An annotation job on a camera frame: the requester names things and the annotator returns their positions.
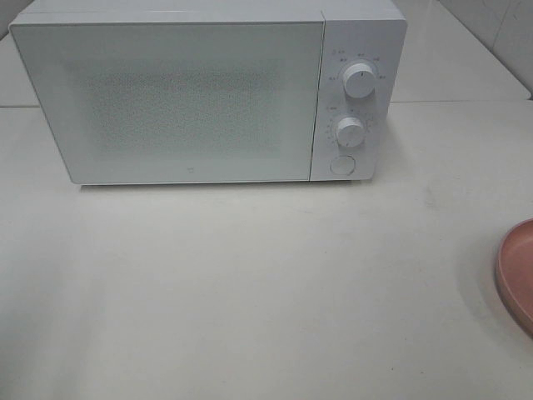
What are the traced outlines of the white microwave door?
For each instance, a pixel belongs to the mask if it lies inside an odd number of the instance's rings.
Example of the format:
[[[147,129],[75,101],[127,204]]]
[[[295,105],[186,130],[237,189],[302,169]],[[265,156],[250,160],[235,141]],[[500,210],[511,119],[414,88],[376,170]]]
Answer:
[[[322,33],[318,22],[12,30],[78,184],[307,179]]]

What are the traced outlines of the round white door button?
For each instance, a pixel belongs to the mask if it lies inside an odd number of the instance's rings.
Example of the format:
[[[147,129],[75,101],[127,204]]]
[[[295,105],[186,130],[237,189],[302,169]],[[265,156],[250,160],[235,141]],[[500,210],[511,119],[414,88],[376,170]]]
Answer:
[[[356,160],[347,155],[341,155],[331,161],[330,170],[333,174],[350,176],[355,172]]]

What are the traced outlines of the white microwave oven body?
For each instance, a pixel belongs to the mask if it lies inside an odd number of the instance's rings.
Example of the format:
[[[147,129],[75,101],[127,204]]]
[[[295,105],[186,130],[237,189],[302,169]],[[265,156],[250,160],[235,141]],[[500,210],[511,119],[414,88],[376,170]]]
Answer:
[[[22,25],[238,23],[323,26],[311,170],[301,181],[371,178],[407,30],[406,19],[393,2],[35,1],[14,18],[9,30],[12,35],[13,28]],[[355,99],[345,94],[341,73],[359,60],[375,67],[376,86],[369,96]],[[365,140],[358,147],[342,147],[336,140],[337,123],[349,117],[359,118],[366,127]],[[356,160],[350,176],[330,170],[331,161],[341,155]]]

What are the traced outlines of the pink round plate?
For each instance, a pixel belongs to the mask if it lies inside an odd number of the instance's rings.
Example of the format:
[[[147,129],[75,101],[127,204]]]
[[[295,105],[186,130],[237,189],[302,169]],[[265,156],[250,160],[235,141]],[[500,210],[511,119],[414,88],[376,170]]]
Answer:
[[[502,238],[495,276],[502,303],[532,337],[532,219],[518,223]]]

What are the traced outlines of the white timer knob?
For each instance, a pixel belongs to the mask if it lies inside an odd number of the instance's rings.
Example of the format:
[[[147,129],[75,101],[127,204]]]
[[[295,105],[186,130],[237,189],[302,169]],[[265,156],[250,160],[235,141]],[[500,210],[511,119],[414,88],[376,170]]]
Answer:
[[[366,137],[366,127],[356,117],[344,117],[335,129],[336,140],[344,148],[356,148],[361,145]]]

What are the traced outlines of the white upper power knob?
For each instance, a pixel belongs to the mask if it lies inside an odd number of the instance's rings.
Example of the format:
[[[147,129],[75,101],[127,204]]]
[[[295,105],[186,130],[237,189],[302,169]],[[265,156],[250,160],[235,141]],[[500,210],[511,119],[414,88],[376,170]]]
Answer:
[[[341,80],[349,98],[365,98],[375,89],[376,69],[368,61],[359,60],[344,68]]]

